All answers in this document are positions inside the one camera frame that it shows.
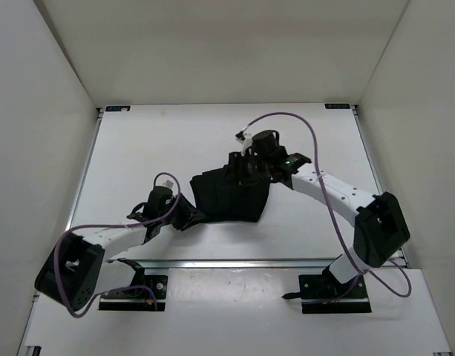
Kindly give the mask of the black pleated skirt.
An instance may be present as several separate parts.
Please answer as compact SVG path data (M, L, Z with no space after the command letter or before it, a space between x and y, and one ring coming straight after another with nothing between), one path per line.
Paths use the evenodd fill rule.
M190 186L203 223L247 222L260 220L269 197L269 181L239 185L226 177L227 167L192 177Z

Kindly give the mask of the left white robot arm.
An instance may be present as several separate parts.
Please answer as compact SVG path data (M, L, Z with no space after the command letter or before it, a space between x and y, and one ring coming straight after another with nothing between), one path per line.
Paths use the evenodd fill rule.
M88 224L90 233L86 236L78 233L81 226L66 231L37 274L35 289L63 305L74 317L84 315L94 298L103 293L139 294L145 285L142 267L120 253L145 245L167 225L185 231L208 222L209 215L182 194L158 185L127 218L128 224Z

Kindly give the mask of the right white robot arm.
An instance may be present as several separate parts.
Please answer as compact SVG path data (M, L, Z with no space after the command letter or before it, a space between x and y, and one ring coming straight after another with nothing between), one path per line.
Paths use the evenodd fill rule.
M351 247L324 270L322 287L329 296L341 296L353 278L382 267L410 239L393 194L367 193L322 171L303 154L288 154L277 131L255 135L241 131L235 137L243 146L232 154L234 176L240 184L262 178L281 183L325 204L333 216L341 216L353 227Z

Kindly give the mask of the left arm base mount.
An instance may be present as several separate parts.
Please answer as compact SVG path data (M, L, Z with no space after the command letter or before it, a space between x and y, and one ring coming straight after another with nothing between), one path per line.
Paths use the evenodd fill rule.
M98 309L104 312L163 312L166 309L168 271L142 266L126 258L102 266L97 281Z

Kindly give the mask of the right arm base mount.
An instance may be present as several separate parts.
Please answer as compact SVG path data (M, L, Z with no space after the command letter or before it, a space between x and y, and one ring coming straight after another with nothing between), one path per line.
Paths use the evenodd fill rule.
M300 274L299 291L287 292L284 300L301 300L303 314L368 314L372 312L364 277L340 284L330 273Z

